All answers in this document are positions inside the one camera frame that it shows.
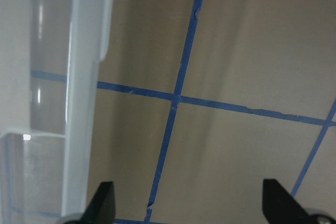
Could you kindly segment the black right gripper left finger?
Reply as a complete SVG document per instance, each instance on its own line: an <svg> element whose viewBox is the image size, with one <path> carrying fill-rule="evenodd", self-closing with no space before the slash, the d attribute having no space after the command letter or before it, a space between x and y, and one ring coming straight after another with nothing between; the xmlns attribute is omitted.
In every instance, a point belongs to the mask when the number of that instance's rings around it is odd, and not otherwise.
<svg viewBox="0 0 336 224"><path fill-rule="evenodd" d="M88 207L81 216L81 223L113 223L115 218L114 184L101 182Z"/></svg>

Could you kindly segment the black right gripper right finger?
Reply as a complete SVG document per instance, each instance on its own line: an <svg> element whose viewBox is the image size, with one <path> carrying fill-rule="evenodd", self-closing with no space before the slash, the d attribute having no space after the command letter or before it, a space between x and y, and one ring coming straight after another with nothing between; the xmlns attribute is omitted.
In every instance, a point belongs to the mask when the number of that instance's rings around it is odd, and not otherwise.
<svg viewBox="0 0 336 224"><path fill-rule="evenodd" d="M309 223L309 214L276 179L262 184L262 211L268 223Z"/></svg>

